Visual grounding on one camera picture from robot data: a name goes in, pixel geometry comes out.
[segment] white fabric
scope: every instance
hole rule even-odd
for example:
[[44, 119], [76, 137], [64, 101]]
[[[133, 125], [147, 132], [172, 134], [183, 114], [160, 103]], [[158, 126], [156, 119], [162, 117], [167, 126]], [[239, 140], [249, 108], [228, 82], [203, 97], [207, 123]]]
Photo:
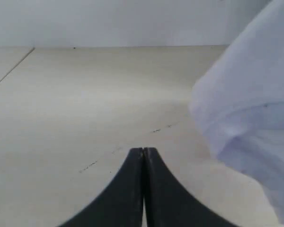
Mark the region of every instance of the white fabric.
[[284, 0], [195, 84], [190, 112], [212, 155], [258, 180], [284, 224]]

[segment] black object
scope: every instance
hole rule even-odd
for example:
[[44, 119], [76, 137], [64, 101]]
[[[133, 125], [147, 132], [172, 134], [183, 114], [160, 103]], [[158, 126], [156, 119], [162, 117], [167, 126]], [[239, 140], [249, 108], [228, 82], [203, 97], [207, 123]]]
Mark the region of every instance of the black object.
[[133, 148], [109, 186], [60, 227], [235, 227], [192, 196], [155, 148]]

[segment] white wall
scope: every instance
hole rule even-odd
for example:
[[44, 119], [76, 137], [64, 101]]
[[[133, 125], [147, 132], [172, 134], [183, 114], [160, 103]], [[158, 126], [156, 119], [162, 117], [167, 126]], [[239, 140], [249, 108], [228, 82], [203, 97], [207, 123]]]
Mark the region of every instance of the white wall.
[[229, 44], [269, 0], [0, 0], [0, 46]]

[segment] tile floor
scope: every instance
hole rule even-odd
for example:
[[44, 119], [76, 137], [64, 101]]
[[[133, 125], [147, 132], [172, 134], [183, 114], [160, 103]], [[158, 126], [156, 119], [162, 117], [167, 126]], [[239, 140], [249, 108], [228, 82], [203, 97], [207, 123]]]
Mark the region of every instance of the tile floor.
[[194, 82], [224, 49], [0, 48], [0, 227], [59, 225], [139, 146], [157, 147], [228, 220], [280, 226], [255, 181], [210, 159], [187, 112]]

